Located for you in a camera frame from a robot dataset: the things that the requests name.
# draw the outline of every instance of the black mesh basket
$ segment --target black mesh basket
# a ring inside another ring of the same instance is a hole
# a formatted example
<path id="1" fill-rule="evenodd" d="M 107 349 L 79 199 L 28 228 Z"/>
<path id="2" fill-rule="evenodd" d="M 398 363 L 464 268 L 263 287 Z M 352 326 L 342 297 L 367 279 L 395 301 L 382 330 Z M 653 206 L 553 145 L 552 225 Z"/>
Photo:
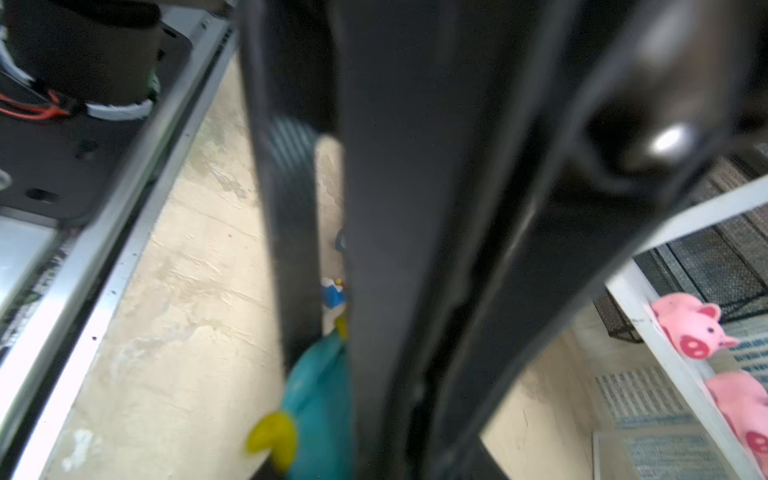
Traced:
<path id="1" fill-rule="evenodd" d="M 692 196 L 697 204 L 750 180 L 734 163 L 718 160 L 712 174 Z M 768 312 L 768 207 L 760 207 L 717 225 L 643 252 L 634 261 L 660 296 L 690 293 L 717 303 L 721 323 Z M 629 319 L 606 291 L 594 302 L 608 335 L 640 343 Z"/>

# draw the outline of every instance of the white paint spot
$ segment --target white paint spot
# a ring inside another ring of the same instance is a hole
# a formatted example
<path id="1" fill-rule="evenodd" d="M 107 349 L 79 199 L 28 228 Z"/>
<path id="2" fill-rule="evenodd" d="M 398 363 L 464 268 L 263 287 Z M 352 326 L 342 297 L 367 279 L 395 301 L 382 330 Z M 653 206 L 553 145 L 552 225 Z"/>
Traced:
<path id="1" fill-rule="evenodd" d="M 71 455 L 61 460 L 61 467 L 65 472 L 80 468 L 85 463 L 94 433 L 87 429 L 77 429 L 72 434 L 72 438 L 74 439 L 74 450 Z"/>

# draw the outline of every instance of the concrete floor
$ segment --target concrete floor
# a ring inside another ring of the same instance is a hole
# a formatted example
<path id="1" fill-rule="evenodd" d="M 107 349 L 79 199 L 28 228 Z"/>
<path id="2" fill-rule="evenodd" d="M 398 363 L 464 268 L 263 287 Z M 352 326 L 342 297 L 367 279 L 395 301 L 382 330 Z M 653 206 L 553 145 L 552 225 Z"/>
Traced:
<path id="1" fill-rule="evenodd" d="M 322 271 L 339 276 L 341 147 L 317 147 Z M 49 480 L 245 479 L 243 439 L 283 380 L 270 265 L 236 62 L 200 129 Z M 592 478 L 593 376 L 570 333 L 510 391 L 484 440 L 515 480 Z"/>

